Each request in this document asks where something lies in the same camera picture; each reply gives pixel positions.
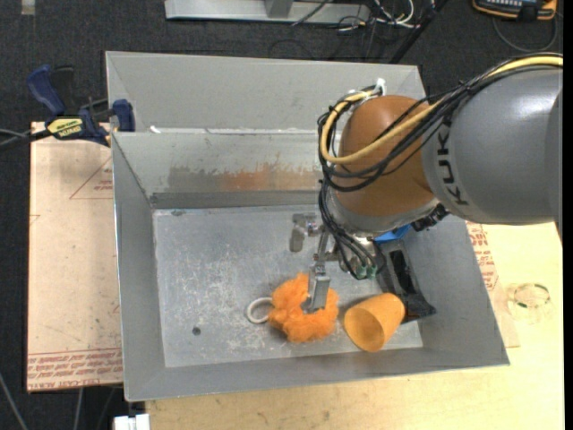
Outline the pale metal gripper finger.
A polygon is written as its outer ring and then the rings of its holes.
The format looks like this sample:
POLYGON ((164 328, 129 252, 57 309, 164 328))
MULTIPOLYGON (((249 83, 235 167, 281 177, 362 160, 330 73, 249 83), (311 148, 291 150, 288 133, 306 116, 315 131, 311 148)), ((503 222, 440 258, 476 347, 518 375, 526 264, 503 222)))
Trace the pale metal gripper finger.
POLYGON ((292 217, 292 222, 289 249, 293 253, 298 253, 303 249, 304 240, 307 237, 317 236, 320 228, 314 213, 296 213, 292 217))
POLYGON ((305 313, 315 313, 324 309, 327 304, 330 277, 325 264, 317 262, 309 269, 307 298, 301 303, 305 313))

